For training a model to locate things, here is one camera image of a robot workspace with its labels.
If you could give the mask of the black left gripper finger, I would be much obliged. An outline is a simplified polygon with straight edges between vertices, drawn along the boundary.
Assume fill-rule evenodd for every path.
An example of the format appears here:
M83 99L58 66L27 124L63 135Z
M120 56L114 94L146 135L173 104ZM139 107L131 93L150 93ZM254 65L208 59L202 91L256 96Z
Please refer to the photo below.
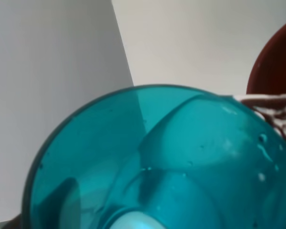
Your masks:
M21 214L9 221L6 229L79 229L81 227L79 194L76 179L68 178L42 202L32 207L30 222Z

